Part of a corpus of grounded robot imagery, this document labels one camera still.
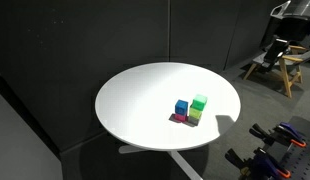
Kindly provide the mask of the green building block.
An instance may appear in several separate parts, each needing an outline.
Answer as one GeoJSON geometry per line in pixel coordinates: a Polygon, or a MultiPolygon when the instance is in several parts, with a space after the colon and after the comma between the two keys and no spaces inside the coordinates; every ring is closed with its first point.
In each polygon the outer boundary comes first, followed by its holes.
{"type": "Polygon", "coordinates": [[[207,103],[207,97],[203,95],[196,95],[192,102],[192,107],[199,111],[202,111],[207,103]]]}

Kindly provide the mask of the blue building block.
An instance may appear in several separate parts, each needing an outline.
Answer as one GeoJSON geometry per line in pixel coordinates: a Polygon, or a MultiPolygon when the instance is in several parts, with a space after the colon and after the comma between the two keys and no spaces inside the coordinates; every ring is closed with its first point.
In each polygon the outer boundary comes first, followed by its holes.
{"type": "Polygon", "coordinates": [[[175,113],[185,116],[188,112],[188,102],[183,100],[178,100],[175,104],[175,113]]]}

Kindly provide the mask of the pink building block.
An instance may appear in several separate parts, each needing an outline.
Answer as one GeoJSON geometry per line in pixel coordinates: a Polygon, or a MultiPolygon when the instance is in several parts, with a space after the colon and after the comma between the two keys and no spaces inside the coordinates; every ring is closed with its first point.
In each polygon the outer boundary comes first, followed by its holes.
{"type": "Polygon", "coordinates": [[[187,115],[174,114],[174,119],[185,122],[187,120],[187,115]]]}

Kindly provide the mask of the dark grey building block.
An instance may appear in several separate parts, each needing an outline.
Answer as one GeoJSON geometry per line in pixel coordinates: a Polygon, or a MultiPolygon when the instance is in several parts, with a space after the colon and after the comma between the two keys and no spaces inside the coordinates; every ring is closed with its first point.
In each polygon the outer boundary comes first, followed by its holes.
{"type": "Polygon", "coordinates": [[[192,116],[188,116],[188,122],[195,125],[195,126],[198,126],[200,119],[197,119],[197,118],[192,117],[192,116]]]}

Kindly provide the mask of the yellow-green building block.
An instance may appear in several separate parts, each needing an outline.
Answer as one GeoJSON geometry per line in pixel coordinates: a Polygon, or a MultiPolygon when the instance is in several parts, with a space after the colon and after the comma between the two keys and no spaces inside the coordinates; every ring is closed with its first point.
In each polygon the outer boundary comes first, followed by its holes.
{"type": "Polygon", "coordinates": [[[202,112],[200,110],[197,110],[195,108],[190,108],[189,109],[189,116],[193,117],[195,119],[200,119],[202,115],[202,112]]]}

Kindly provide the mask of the round white table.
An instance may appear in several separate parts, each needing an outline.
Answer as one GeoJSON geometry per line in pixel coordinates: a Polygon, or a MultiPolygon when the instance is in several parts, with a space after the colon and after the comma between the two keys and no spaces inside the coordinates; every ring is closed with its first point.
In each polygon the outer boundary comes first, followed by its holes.
{"type": "Polygon", "coordinates": [[[220,75],[190,64],[150,63],[125,70],[99,90],[95,112],[103,127],[124,143],[121,154],[164,151],[191,180],[203,178],[180,155],[226,133],[240,115],[235,88],[220,75]],[[173,119],[175,103],[208,98],[197,126],[173,119]]]}

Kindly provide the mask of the black orange clamp lower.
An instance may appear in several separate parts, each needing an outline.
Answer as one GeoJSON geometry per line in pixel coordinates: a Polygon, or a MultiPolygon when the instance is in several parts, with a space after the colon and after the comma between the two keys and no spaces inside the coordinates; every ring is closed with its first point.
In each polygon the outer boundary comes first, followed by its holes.
{"type": "Polygon", "coordinates": [[[241,159],[233,149],[229,149],[225,158],[240,171],[238,180],[284,180],[291,172],[262,148],[254,151],[254,157],[241,159]]]}

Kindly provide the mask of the black orange clamp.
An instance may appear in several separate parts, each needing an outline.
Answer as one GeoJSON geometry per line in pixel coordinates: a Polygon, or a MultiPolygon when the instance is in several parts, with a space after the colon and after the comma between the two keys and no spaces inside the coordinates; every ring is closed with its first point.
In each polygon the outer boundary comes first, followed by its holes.
{"type": "Polygon", "coordinates": [[[238,180],[284,180],[291,172],[262,148],[254,151],[254,157],[241,159],[233,149],[229,149],[225,158],[240,171],[238,180]]]}
{"type": "Polygon", "coordinates": [[[272,146],[275,142],[287,147],[294,144],[304,148],[307,145],[299,132],[291,124],[286,122],[280,122],[269,132],[264,131],[255,123],[249,129],[249,132],[269,146],[272,146]]]}

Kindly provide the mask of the black orange clamp upper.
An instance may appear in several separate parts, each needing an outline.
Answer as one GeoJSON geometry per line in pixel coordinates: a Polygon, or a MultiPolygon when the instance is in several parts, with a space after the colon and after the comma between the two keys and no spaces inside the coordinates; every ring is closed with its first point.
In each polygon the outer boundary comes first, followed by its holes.
{"type": "Polygon", "coordinates": [[[272,146],[275,142],[287,147],[294,144],[304,148],[307,145],[299,132],[291,124],[286,122],[280,122],[269,132],[264,131],[255,123],[249,129],[249,132],[269,146],[272,146]]]}

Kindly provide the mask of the wooden chair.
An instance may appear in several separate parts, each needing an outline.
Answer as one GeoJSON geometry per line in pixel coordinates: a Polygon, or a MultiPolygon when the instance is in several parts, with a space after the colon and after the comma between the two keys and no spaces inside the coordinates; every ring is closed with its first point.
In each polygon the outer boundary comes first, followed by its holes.
{"type": "Polygon", "coordinates": [[[280,71],[280,78],[284,83],[285,95],[292,97],[291,87],[295,82],[302,83],[301,65],[310,60],[310,49],[302,46],[289,45],[288,49],[276,56],[275,64],[270,68],[280,71]]]}

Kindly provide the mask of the black perforated board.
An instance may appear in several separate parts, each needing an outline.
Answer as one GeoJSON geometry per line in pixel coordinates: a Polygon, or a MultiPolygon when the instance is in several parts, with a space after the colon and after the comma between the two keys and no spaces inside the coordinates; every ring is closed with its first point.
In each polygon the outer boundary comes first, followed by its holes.
{"type": "Polygon", "coordinates": [[[291,172],[287,180],[310,180],[310,121],[293,116],[289,123],[301,134],[306,146],[291,145],[286,151],[282,165],[291,172]]]}

